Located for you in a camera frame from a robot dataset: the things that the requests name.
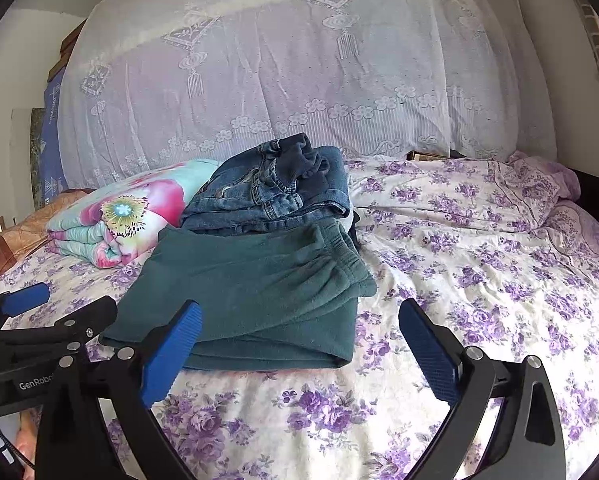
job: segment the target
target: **folded clothes stack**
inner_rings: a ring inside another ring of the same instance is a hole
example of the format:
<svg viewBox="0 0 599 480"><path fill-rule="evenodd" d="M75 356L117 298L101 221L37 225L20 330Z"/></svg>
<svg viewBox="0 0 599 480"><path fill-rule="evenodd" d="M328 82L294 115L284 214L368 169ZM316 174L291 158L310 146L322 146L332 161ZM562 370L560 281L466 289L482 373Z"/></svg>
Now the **folded clothes stack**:
<svg viewBox="0 0 599 480"><path fill-rule="evenodd" d="M351 217L338 148L304 134L222 164L167 226L101 340L139 342L185 300L203 328L186 366L335 368L353 357L359 297L375 282L339 220Z"/></svg>

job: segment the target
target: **purple floral bedsheet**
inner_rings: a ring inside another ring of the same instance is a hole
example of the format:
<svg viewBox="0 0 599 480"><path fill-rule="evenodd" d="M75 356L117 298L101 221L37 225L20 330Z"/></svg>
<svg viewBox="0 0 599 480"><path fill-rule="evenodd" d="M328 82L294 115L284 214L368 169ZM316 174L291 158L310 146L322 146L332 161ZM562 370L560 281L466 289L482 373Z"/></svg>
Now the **purple floral bedsheet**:
<svg viewBox="0 0 599 480"><path fill-rule="evenodd" d="M339 370L182 371L153 406L200 480L397 480L430 443L448 406L433 396L397 327L404 298L491 357L544 362L557 398L569 479L599 453L599 224L569 199L559 165L388 158L349 160L362 256L378 293L359 302L356 352ZM0 292L43 281L48 304L11 328L45 326L87 302L121 298L148 254L100 270L39 250L0 279ZM91 359L112 354L93 342ZM138 468L103 404L116 449ZM488 440L486 412L458 477Z"/></svg>

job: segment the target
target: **metal bolt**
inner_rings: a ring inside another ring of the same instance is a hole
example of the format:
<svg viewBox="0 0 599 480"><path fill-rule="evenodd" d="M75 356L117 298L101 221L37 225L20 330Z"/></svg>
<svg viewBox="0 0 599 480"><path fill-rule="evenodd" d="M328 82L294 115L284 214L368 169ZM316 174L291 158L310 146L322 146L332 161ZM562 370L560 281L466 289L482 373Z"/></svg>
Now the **metal bolt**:
<svg viewBox="0 0 599 480"><path fill-rule="evenodd" d="M466 349L466 355L473 359L473 361L479 361L482 357L484 357L484 352L476 346L469 346Z"/></svg>
<svg viewBox="0 0 599 480"><path fill-rule="evenodd" d="M60 359L60 366L62 368L68 368L73 364L73 357L70 355L65 355L62 359Z"/></svg>
<svg viewBox="0 0 599 480"><path fill-rule="evenodd" d="M122 361L127 361L128 359L133 357L134 354L135 351L130 346L125 346L124 348L119 349L119 351L117 352L117 358L121 359Z"/></svg>
<svg viewBox="0 0 599 480"><path fill-rule="evenodd" d="M529 355L526 357L526 361L528 361L529 365L533 368L541 368L541 359L536 355Z"/></svg>

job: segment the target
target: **jeans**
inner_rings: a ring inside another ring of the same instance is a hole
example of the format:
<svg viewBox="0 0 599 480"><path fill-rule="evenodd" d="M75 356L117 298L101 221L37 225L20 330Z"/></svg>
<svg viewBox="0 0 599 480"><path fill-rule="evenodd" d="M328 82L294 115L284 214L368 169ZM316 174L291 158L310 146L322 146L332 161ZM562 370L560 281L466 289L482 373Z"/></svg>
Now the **jeans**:
<svg viewBox="0 0 599 480"><path fill-rule="evenodd" d="M291 229L349 214L342 153L306 134L275 139L225 161L180 218L183 229L238 235Z"/></svg>

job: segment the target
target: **brown pillow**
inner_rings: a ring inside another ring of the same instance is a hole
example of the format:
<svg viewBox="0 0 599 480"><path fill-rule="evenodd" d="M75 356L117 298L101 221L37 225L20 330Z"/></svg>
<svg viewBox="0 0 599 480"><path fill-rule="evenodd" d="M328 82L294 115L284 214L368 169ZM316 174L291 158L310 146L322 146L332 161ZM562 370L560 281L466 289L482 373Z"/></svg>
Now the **brown pillow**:
<svg viewBox="0 0 599 480"><path fill-rule="evenodd" d="M81 189L62 193L49 205L2 232L0 234L0 276L48 242L46 223L55 213L86 195L86 191Z"/></svg>

